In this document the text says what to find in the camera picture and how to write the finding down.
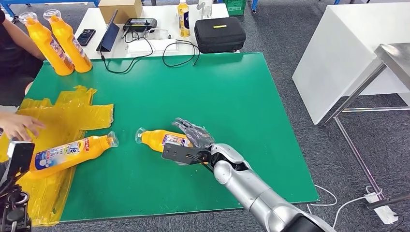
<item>person's arm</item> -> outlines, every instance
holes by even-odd
[[[6,28],[7,32],[9,33],[10,37],[13,39],[14,43],[24,50],[28,51],[34,57],[45,60],[44,55],[41,53],[39,48],[33,42],[33,40],[24,33],[18,26],[14,23],[10,22],[9,20],[5,19],[4,12],[0,10],[0,22],[3,24],[4,28]]]
[[[9,112],[0,112],[0,128],[3,128],[3,133],[11,139],[16,137],[20,141],[31,141],[26,129],[30,130],[34,136],[38,136],[38,128],[45,128],[45,125],[37,119],[16,115]]]

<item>yellow label on case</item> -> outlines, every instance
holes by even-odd
[[[219,25],[219,26],[214,26],[214,28],[225,28],[226,25]]]

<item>gray carpet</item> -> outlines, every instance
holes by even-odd
[[[292,124],[307,165],[316,184],[327,188],[339,199],[330,207],[312,206],[314,214],[333,224],[337,209],[345,202],[363,196],[368,185],[362,171],[335,123],[329,127],[314,126],[292,81],[292,74],[325,10],[332,0],[260,0],[257,14],[249,5],[239,16],[246,33],[245,51],[261,51],[278,88],[286,113]],[[174,1],[158,1],[176,4]],[[30,10],[42,14],[47,8],[58,7],[74,30],[87,7],[84,5],[33,5]],[[12,7],[16,13],[27,10],[24,5]],[[357,106],[403,105],[397,95],[360,97]],[[408,112],[356,113],[340,117],[358,150],[373,171],[375,179],[389,196],[410,189],[410,131]],[[331,196],[319,190],[323,203]],[[400,226],[410,231],[410,202],[392,206],[405,216]],[[339,232],[387,232],[394,225],[384,225],[378,216],[366,209],[365,201],[346,206],[339,215]],[[51,228],[36,228],[37,232],[62,231],[149,231],[149,232],[249,232],[263,231],[253,217],[244,210],[200,213],[190,215],[103,220],[85,223],[60,224]]]

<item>bottle cap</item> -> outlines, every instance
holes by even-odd
[[[56,9],[47,10],[44,12],[43,17],[50,23],[55,23],[61,20],[61,12]]]
[[[118,138],[116,137],[114,131],[108,133],[107,142],[111,147],[118,147]]]
[[[36,13],[34,12],[24,12],[18,17],[22,23],[26,26],[34,25],[38,22]]]
[[[142,133],[144,133],[146,130],[144,129],[144,128],[140,128],[140,129],[138,129],[137,130],[137,133],[135,134],[135,141],[138,143],[138,144],[141,144],[142,143]]]

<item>bottle neck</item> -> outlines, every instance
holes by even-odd
[[[151,135],[152,131],[145,131],[141,134],[141,141],[143,144],[148,144],[149,136]]]
[[[100,141],[101,148],[105,151],[111,147],[109,141],[108,141],[108,136],[104,135],[98,138]]]
[[[26,27],[27,27],[27,30],[37,30],[37,31],[44,28],[44,26],[41,25],[40,22],[35,22],[34,24],[26,25]]]
[[[50,22],[50,25],[51,25],[52,29],[59,29],[59,28],[64,27],[66,25],[66,23],[64,22],[64,20],[59,19],[56,22]]]

